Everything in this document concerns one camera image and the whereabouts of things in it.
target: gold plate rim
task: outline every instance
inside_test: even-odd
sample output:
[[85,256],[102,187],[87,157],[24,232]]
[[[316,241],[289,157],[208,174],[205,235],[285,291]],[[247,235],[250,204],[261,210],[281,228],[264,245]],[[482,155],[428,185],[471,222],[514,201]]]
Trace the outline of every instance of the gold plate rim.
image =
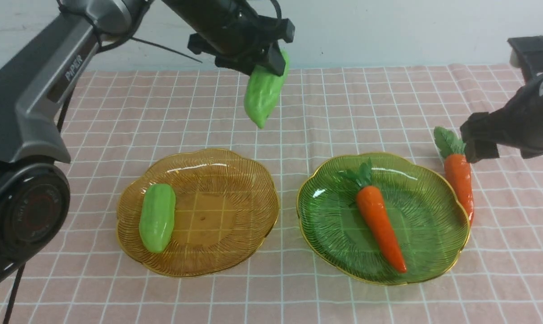
[[[327,260],[327,258],[325,258],[321,253],[319,253],[316,248],[313,247],[313,245],[311,244],[311,242],[309,242],[308,240],[308,237],[306,236],[306,234],[304,233],[304,229],[303,229],[303,223],[301,221],[301,215],[300,215],[300,196],[301,196],[301,191],[303,190],[303,188],[312,180],[312,178],[314,178],[317,173],[319,172],[319,170],[321,170],[321,168],[323,168],[323,166],[325,166],[325,164],[329,163],[330,161],[332,160],[335,160],[337,158],[363,158],[363,157],[367,157],[367,156],[371,156],[371,155],[375,155],[375,154],[378,154],[378,155],[386,155],[386,156],[389,156],[390,158],[399,158],[409,164],[411,164],[412,166],[416,167],[416,168],[421,168],[422,170],[426,171],[426,172],[430,172],[431,174],[434,174],[435,176],[439,177],[441,179],[442,182],[444,182],[448,188],[450,189],[452,195],[453,195],[453,199],[457,205],[457,207],[459,209],[461,209],[461,211],[463,212],[463,215],[465,215],[465,229],[467,230],[467,236],[465,238],[465,241],[463,242],[463,244],[461,244],[461,248],[458,250],[457,254],[455,255],[455,258],[453,260],[453,262],[448,266],[446,267],[446,269],[444,271],[442,271],[440,274],[438,275],[434,275],[430,278],[427,278],[427,279],[424,279],[424,280],[418,280],[418,281],[405,281],[405,282],[402,282],[402,283],[380,283],[378,281],[371,281],[371,280],[366,280],[366,279],[363,279],[363,278],[360,278],[360,277],[357,277],[356,275],[353,275],[347,271],[345,271],[344,269],[338,267],[337,265],[334,265],[333,263],[329,262],[329,260]],[[417,164],[411,162],[410,160],[407,160],[406,158],[404,158],[403,156],[399,156],[397,154],[394,154],[394,153],[389,153],[389,152],[381,152],[381,151],[375,151],[375,152],[368,152],[368,153],[360,153],[360,154],[342,154],[342,155],[339,155],[339,156],[334,156],[334,157],[331,157],[331,158],[328,158],[327,160],[325,160],[324,162],[322,162],[320,164],[319,167],[316,168],[316,170],[313,172],[313,174],[311,174],[307,179],[306,181],[304,181],[304,183],[301,185],[301,187],[298,189],[297,191],[297,197],[296,197],[296,213],[297,213],[297,218],[298,218],[298,225],[299,225],[299,228],[300,228],[300,233],[301,235],[303,236],[304,238],[304,241],[307,243],[307,245],[309,246],[309,248],[311,248],[311,250],[313,252],[315,252],[315,254],[317,256],[319,256],[323,261],[325,261],[327,264],[329,264],[331,267],[334,267],[335,269],[341,271],[342,273],[348,275],[349,277],[353,278],[353,279],[356,279],[357,281],[361,281],[362,283],[366,283],[366,284],[372,284],[372,285],[377,285],[377,286],[384,286],[384,287],[394,287],[394,286],[405,286],[405,285],[413,285],[413,284],[420,284],[420,283],[425,283],[427,281],[430,281],[430,280],[433,280],[433,279],[436,279],[442,275],[445,275],[446,273],[448,273],[454,266],[455,264],[457,263],[457,261],[459,260],[460,256],[461,256],[461,252],[463,251],[463,249],[465,248],[465,246],[467,245],[467,242],[469,242],[469,238],[471,237],[471,224],[469,224],[469,217],[467,217],[467,212],[465,211],[465,208],[463,207],[463,205],[461,205],[461,203],[458,201],[457,199],[457,195],[455,193],[455,190],[452,188],[452,186],[449,184],[449,182],[442,176],[440,175],[438,172],[435,172],[434,170],[431,170],[430,168],[426,168],[425,166],[418,166]]]
[[[194,274],[194,275],[172,275],[170,273],[164,273],[163,271],[158,271],[157,269],[154,269],[153,267],[150,267],[148,266],[146,263],[143,263],[141,262],[140,260],[138,260],[135,256],[133,256],[133,254],[131,254],[130,252],[128,252],[125,248],[125,246],[123,246],[123,243],[121,242],[121,239],[119,238],[119,214],[117,213],[117,210],[119,209],[119,206],[121,205],[121,199],[123,197],[123,195],[126,193],[127,189],[129,189],[131,186],[133,186],[135,183],[139,182],[143,177],[146,176],[146,174],[148,174],[148,172],[150,172],[150,170],[152,168],[154,168],[154,166],[156,164],[159,164],[160,162],[163,162],[164,160],[169,160],[171,158],[175,158],[175,157],[179,157],[179,156],[183,156],[183,155],[194,155],[194,154],[200,154],[202,152],[206,152],[206,151],[222,151],[222,152],[228,152],[228,153],[231,153],[231,154],[234,154],[236,155],[237,157],[239,157],[240,159],[242,160],[248,160],[248,161],[251,161],[251,162],[254,162],[255,164],[258,164],[259,166],[261,166],[263,168],[263,170],[265,170],[266,174],[269,175],[269,177],[271,178],[271,185],[273,186],[273,191],[275,193],[275,201],[277,202],[277,214],[275,215],[275,220],[273,221],[273,225],[271,225],[269,227],[269,230],[267,231],[267,233],[265,233],[265,235],[261,238],[261,242],[259,243],[259,245],[257,246],[257,248],[254,248],[253,249],[253,252],[251,252],[250,254],[248,254],[245,258],[243,258],[242,260],[239,260],[239,262],[235,263],[234,265],[232,266],[229,266],[229,267],[226,267],[224,269],[220,269],[220,270],[215,270],[215,271],[209,271],[207,273],[201,273],[201,274]],[[170,278],[174,278],[174,279],[185,279],[185,278],[199,278],[199,277],[205,277],[206,275],[214,275],[216,273],[220,273],[220,272],[223,272],[223,271],[226,271],[226,270],[229,270],[229,269],[232,269],[238,265],[240,265],[241,263],[244,263],[245,261],[247,261],[251,256],[253,256],[253,254],[255,254],[257,251],[259,251],[259,249],[261,248],[261,246],[263,246],[263,243],[265,243],[265,240],[266,238],[269,236],[269,234],[271,233],[271,230],[273,230],[275,228],[275,226],[277,225],[277,221],[279,220],[279,215],[281,213],[281,201],[279,199],[279,194],[277,192],[277,187],[275,186],[275,182],[273,181],[273,177],[271,175],[271,172],[269,172],[269,170],[267,170],[266,166],[264,166],[261,162],[257,161],[257,160],[254,160],[252,158],[246,158],[245,156],[242,156],[232,150],[229,150],[229,149],[224,149],[224,148],[206,148],[206,149],[200,149],[200,150],[195,150],[193,152],[183,152],[183,153],[176,153],[176,154],[171,154],[169,156],[166,156],[166,157],[163,157],[163,158],[160,158],[159,160],[157,160],[156,162],[154,162],[149,168],[146,169],[146,171],[144,172],[143,175],[141,175],[139,178],[135,179],[133,182],[131,182],[128,186],[126,186],[125,189],[123,189],[123,192],[121,193],[121,195],[119,196],[119,199],[117,200],[117,207],[116,207],[116,225],[115,225],[115,237],[116,237],[116,240],[117,242],[119,243],[119,247],[121,248],[121,250],[128,256],[130,257],[132,260],[134,260],[135,262],[141,264],[142,266],[144,266],[146,269],[152,271],[153,273],[156,273],[158,275],[163,275],[165,277],[170,277]]]

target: pink checkered tablecloth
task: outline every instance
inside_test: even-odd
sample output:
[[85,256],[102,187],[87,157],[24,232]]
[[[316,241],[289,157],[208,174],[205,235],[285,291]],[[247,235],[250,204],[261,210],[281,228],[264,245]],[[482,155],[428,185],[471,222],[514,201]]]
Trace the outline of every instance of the pink checkered tablecloth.
[[[471,239],[448,274],[376,287],[315,256],[296,191],[323,161],[384,150],[442,172],[431,129],[502,107],[522,84],[508,65],[292,70],[265,130],[245,115],[246,76],[87,72],[64,127],[72,154],[68,222],[25,269],[13,324],[541,324],[543,157],[473,166]],[[282,199],[248,261],[198,279],[160,277],[121,252],[115,207],[154,161],[221,147],[255,158]],[[13,279],[0,285],[0,321]]]

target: green glass plate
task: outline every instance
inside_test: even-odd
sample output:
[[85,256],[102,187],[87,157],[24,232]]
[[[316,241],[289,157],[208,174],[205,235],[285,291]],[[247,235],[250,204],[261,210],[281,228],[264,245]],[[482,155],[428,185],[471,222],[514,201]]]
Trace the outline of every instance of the green glass plate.
[[[357,186],[337,173],[357,172],[372,160],[372,181],[384,197],[401,246],[407,273],[382,256],[354,205]],[[327,160],[297,195],[301,232],[309,246],[332,266],[378,285],[421,283],[446,273],[469,239],[469,221],[451,186],[439,174],[389,153],[339,156]]]

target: toy vegetable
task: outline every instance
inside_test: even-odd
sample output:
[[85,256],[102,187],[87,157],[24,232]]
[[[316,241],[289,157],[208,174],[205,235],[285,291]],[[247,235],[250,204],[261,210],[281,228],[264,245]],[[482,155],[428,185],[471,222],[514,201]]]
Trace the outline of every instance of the toy vegetable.
[[245,90],[244,108],[249,119],[263,129],[265,122],[279,101],[281,88],[289,73],[289,56],[282,50],[281,54],[285,61],[285,68],[282,76],[276,76],[266,68],[256,65],[249,76]]
[[433,135],[435,144],[445,160],[445,178],[455,191],[457,200],[467,212],[469,224],[471,224],[475,212],[471,189],[471,166],[465,158],[465,143],[455,133],[443,127],[436,127]]
[[367,163],[362,163],[358,174],[346,170],[346,172],[341,172],[341,176],[359,186],[355,203],[385,259],[398,272],[407,272],[401,248],[385,209],[383,195],[379,188],[372,185],[372,161],[369,159]]
[[151,253],[161,253],[169,244],[175,226],[175,192],[165,183],[151,185],[144,195],[139,236]]

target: robotic arm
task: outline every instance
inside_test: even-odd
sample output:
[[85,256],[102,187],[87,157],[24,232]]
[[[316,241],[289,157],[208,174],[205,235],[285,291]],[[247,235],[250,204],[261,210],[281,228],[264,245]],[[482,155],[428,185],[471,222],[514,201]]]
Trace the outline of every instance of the robotic arm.
[[461,125],[471,163],[499,158],[498,145],[520,150],[522,158],[543,155],[543,36],[508,39],[510,63],[521,68],[525,85],[501,109],[472,113]]
[[[66,219],[70,189],[54,162],[71,160],[59,133],[80,75],[97,53],[132,38],[153,1],[58,0],[60,14],[0,69],[0,282],[20,269],[17,282]],[[278,41],[291,43],[295,27],[275,0],[276,18],[246,0],[162,2],[197,32],[193,53],[246,75],[256,65],[283,74]]]

